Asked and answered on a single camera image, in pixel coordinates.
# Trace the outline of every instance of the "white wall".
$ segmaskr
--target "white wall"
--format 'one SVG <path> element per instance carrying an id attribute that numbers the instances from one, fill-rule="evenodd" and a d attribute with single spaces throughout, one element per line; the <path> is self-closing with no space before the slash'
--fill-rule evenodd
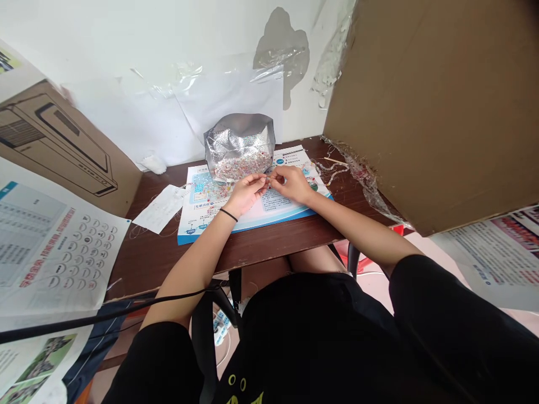
<path id="1" fill-rule="evenodd" d="M 310 49 L 307 74 L 293 89 L 292 105 L 284 113 L 285 140 L 294 140 L 322 133 L 326 112 L 319 110 L 318 96 L 309 90 L 345 2 L 2 0 L 0 38 L 57 84 L 132 78 L 130 69 L 136 68 L 152 84 L 163 85 L 174 62 L 254 53 L 271 12 L 280 6 L 289 13 L 292 27 L 306 32 Z M 103 131 L 120 148 L 129 137 L 121 125 Z M 159 142 L 157 149 L 166 146 Z M 193 158 L 183 153 L 167 163 Z"/>

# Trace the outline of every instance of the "hand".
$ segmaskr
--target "hand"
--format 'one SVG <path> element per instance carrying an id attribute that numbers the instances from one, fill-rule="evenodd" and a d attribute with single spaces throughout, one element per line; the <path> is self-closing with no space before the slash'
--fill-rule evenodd
<path id="1" fill-rule="evenodd" d="M 302 205 L 307 205 L 316 194 L 299 167 L 277 166 L 271 173 L 269 181 L 279 194 Z"/>
<path id="2" fill-rule="evenodd" d="M 266 174 L 251 174 L 238 181 L 223 209 L 239 219 L 268 190 Z"/>

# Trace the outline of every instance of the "wall stain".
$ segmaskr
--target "wall stain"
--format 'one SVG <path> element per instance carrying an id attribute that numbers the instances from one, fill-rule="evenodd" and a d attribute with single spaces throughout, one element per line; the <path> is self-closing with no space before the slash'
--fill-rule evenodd
<path id="1" fill-rule="evenodd" d="M 284 58 L 284 93 L 282 109 L 287 110 L 292 104 L 291 90 L 298 84 L 309 67 L 309 41 L 303 30 L 295 31 L 290 23 L 290 15 L 281 7 L 277 7 L 266 23 L 264 35 L 258 41 L 257 52 L 253 59 L 253 69 L 273 67 L 281 55 Z"/>

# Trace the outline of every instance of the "red object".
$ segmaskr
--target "red object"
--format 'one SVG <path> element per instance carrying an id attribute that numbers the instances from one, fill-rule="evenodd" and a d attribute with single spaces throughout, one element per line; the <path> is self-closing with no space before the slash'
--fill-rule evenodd
<path id="1" fill-rule="evenodd" d="M 401 236 L 404 235 L 404 226 L 402 224 L 393 227 L 392 230 L 394 232 L 400 234 Z M 344 263 L 344 266 L 348 267 L 348 244 L 346 244 L 346 249 L 344 250 L 344 253 L 339 251 L 339 255 L 341 256 L 341 259 L 342 259 L 342 262 Z M 358 263 L 358 273 L 363 272 L 363 269 L 367 265 L 369 265 L 370 263 L 372 263 L 372 261 L 369 258 L 364 258 L 364 259 L 360 260 L 359 263 Z"/>

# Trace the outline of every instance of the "chair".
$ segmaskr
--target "chair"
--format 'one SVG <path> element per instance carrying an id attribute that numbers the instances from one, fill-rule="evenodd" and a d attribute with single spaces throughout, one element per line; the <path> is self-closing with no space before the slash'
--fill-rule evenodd
<path id="1" fill-rule="evenodd" d="M 342 263 L 335 246 L 330 244 L 329 248 Z M 354 279 L 357 278 L 358 261 L 359 250 L 349 243 L 347 270 Z M 237 328 L 240 339 L 243 334 L 241 316 L 238 313 L 238 304 L 241 300 L 241 268 L 229 272 L 229 281 L 227 283 L 213 279 L 210 285 L 230 286 L 234 304 L 230 304 L 224 290 L 220 288 L 216 292 L 205 293 L 193 312 L 191 338 L 193 340 L 193 348 L 197 357 L 198 367 L 204 375 L 200 404 L 209 404 L 212 402 L 217 389 L 217 383 L 219 382 L 213 340 L 213 303 L 221 308 L 229 318 L 232 326 Z"/>

